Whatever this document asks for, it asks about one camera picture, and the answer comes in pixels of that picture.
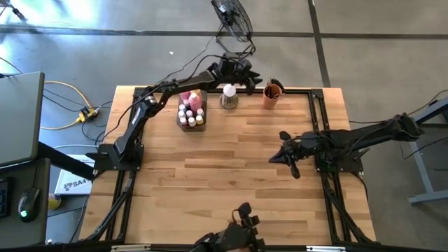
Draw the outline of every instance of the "wooden tabletop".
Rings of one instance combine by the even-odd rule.
[[[117,87],[107,132],[132,103],[134,88]],[[323,92],[330,128],[349,129],[341,89]],[[236,109],[224,110],[218,95],[210,94],[205,132],[179,128],[177,97],[148,120],[126,243],[193,244],[208,232],[225,229],[232,210],[249,202],[253,214],[260,217],[259,237],[266,244],[330,244],[321,179],[313,159],[298,162],[302,175],[298,180],[286,165],[267,162],[279,150],[280,131],[292,136],[312,131],[308,99],[287,94],[272,111],[262,109],[261,101],[260,94],[241,94]],[[105,142],[113,143],[122,135],[127,121],[128,115]],[[80,238],[91,234],[110,209],[116,176],[116,171],[108,171],[94,181]],[[363,185],[352,174],[341,174],[341,183],[347,211],[375,239]]]

